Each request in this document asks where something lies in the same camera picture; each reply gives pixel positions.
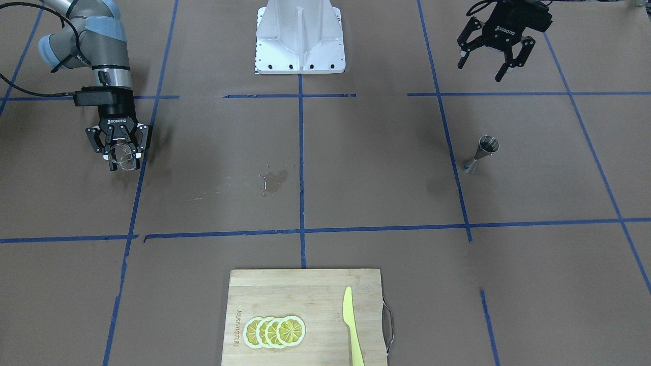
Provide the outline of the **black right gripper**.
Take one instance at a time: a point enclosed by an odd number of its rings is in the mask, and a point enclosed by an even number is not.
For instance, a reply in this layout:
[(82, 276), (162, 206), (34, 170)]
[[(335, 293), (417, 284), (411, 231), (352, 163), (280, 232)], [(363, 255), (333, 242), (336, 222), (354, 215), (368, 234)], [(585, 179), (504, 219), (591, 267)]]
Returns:
[(114, 139), (133, 140), (133, 156), (142, 158), (150, 148), (151, 127), (137, 124), (133, 91), (130, 89), (100, 89), (99, 127), (86, 128), (86, 136), (96, 153), (114, 162)]

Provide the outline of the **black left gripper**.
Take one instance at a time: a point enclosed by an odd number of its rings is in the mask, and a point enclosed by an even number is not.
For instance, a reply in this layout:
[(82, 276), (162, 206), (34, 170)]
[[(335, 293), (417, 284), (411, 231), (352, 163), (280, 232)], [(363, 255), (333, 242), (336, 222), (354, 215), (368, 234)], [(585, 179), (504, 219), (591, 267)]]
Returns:
[[(503, 52), (505, 62), (498, 70), (495, 81), (501, 82), (505, 74), (515, 67), (523, 67), (528, 60), (536, 42), (533, 37), (523, 37), (524, 30), (531, 28), (541, 33), (546, 32), (552, 23), (549, 5), (542, 1), (496, 1), (488, 21), (483, 23), (478, 18), (470, 18), (460, 33), (457, 42), (461, 50), (458, 69), (463, 69), (470, 52), (482, 46)], [(470, 35), (482, 30), (482, 34), (473, 40)], [(513, 47), (520, 44), (517, 56)]]

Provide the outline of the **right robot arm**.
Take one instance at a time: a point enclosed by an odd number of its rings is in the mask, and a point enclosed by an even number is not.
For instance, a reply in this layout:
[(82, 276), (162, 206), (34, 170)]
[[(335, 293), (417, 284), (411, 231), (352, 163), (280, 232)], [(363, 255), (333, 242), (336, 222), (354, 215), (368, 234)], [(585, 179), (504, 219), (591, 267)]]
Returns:
[(99, 122), (86, 128), (92, 149), (116, 171), (137, 170), (150, 148), (151, 125), (137, 120), (127, 37), (121, 12), (113, 1), (8, 2), (2, 8), (30, 7), (58, 17), (62, 29), (39, 40), (39, 54), (52, 73), (89, 68), (93, 85), (74, 92), (77, 107), (96, 107)]

